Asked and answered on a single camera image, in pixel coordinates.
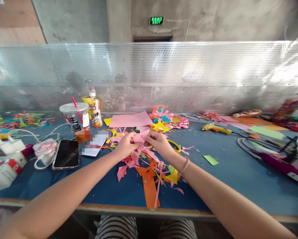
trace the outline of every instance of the wooden panel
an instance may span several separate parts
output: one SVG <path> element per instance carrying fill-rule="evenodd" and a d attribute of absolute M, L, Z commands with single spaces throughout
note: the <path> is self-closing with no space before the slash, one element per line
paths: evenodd
<path fill-rule="evenodd" d="M 0 4 L 0 28 L 39 26 L 31 0 L 3 0 Z"/>
<path fill-rule="evenodd" d="M 45 44 L 40 27 L 0 28 L 0 45 Z"/>

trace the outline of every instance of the hand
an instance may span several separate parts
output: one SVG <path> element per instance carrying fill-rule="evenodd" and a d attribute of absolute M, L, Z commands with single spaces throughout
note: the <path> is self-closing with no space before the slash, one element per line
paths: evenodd
<path fill-rule="evenodd" d="M 132 137 L 135 136 L 137 133 L 131 132 L 125 136 L 122 137 L 120 140 L 118 146 L 113 151 L 116 154 L 116 157 L 118 157 L 121 161 L 128 157 L 132 151 L 136 150 L 138 147 L 140 147 L 141 143 L 134 143 Z"/>
<path fill-rule="evenodd" d="M 149 132 L 145 139 L 145 146 L 148 147 L 152 145 L 164 159 L 175 153 L 174 149 L 162 133 Z"/>

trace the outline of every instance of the bracelet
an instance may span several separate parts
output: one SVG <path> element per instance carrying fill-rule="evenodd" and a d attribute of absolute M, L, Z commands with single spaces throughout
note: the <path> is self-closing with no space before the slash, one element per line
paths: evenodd
<path fill-rule="evenodd" d="M 190 160 L 188 159 L 188 160 L 186 161 L 186 165 L 184 166 L 183 170 L 179 173 L 179 175 L 180 175 L 181 177 L 182 177 L 182 174 L 185 172 L 186 168 L 188 167 L 189 162 L 190 162 Z"/>

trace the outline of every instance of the bottle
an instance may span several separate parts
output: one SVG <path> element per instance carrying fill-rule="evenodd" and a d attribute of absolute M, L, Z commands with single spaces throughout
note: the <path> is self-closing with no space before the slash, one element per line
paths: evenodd
<path fill-rule="evenodd" d="M 102 119 L 100 114 L 100 102 L 96 98 L 96 93 L 89 93 L 90 99 L 88 101 L 90 115 L 91 115 L 91 124 L 95 127 L 102 126 Z"/>
<path fill-rule="evenodd" d="M 298 94 L 285 100 L 281 108 L 274 114 L 271 120 L 273 122 L 287 121 L 296 110 L 298 110 Z"/>

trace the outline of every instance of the striped pants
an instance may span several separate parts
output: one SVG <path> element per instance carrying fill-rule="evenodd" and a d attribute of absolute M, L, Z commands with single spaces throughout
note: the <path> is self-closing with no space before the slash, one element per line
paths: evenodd
<path fill-rule="evenodd" d="M 101 216 L 95 239 L 138 239 L 134 217 Z M 164 220 L 158 238 L 197 239 L 192 221 Z"/>

